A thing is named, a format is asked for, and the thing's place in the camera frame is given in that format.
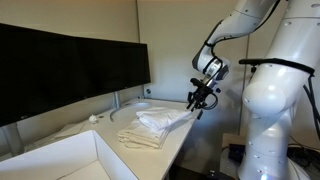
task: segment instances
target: white table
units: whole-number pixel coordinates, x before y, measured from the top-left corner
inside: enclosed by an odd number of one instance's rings
[[[118,141],[117,132],[128,126],[136,118],[136,111],[149,108],[150,105],[180,110],[186,109],[186,104],[179,102],[149,99],[144,99],[143,102],[150,104],[140,103],[123,108],[112,116],[114,122],[110,120],[112,110],[97,114],[96,116],[100,117],[99,123],[92,125],[86,120],[81,132],[91,129],[97,131],[138,179],[160,180],[166,177],[198,115],[198,111],[193,113],[193,117],[190,120],[179,121],[172,126],[162,149],[130,149]]]

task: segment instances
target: folded towel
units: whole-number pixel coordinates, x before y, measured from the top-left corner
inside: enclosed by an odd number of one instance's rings
[[[145,126],[161,130],[182,119],[187,119],[191,111],[169,109],[165,107],[152,107],[144,111],[138,111],[137,116]]]
[[[117,135],[119,141],[129,148],[161,149],[169,130],[169,127],[162,130],[150,129],[135,119],[128,127],[120,130]]]

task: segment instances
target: white box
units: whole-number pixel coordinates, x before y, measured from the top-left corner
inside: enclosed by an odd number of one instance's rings
[[[137,179],[90,130],[0,162],[1,180]]]

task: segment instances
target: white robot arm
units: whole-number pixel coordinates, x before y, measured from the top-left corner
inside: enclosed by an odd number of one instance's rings
[[[215,27],[193,60],[205,78],[191,80],[198,89],[189,94],[188,108],[191,104],[192,108],[205,107],[206,96],[227,72],[222,69],[229,62],[214,54],[215,44],[252,33],[277,2],[240,0],[234,12]],[[270,49],[263,60],[256,61],[259,66],[243,93],[251,117],[240,179],[310,179],[288,160],[286,152],[296,102],[320,60],[319,40],[320,0],[289,0]]]

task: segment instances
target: white towel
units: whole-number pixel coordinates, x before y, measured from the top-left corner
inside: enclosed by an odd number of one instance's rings
[[[118,137],[119,141],[129,148],[161,149],[168,133],[169,127],[159,131],[153,130],[141,124],[138,119],[135,119],[128,127],[118,132]]]
[[[144,111],[138,111],[136,114],[140,122],[145,126],[155,130],[161,130],[182,119],[188,119],[191,111],[152,107]]]

